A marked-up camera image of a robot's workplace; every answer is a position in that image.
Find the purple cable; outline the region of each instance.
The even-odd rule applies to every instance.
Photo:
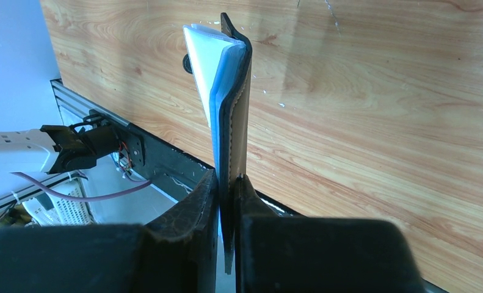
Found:
[[[123,191],[119,191],[119,192],[116,192],[116,193],[113,193],[113,194],[102,195],[100,197],[71,197],[69,195],[61,194],[59,192],[56,192],[56,191],[50,189],[49,187],[43,185],[40,181],[34,179],[33,177],[31,177],[29,175],[22,173],[22,172],[12,172],[11,174],[16,175],[20,178],[23,178],[23,179],[31,182],[32,184],[38,186],[38,188],[40,188],[44,192],[46,192],[46,193],[48,193],[48,194],[50,194],[54,197],[59,197],[59,198],[63,198],[64,200],[78,201],[78,202],[84,202],[84,203],[90,202],[90,201],[109,200],[111,198],[121,197],[122,195],[131,194],[132,192],[138,191],[140,189],[146,188],[149,185],[151,185],[151,181],[148,180],[148,181],[145,181],[143,184],[141,184],[139,186],[136,186],[136,187],[133,187],[133,188],[130,188],[130,189],[126,189],[126,190],[123,190]]]

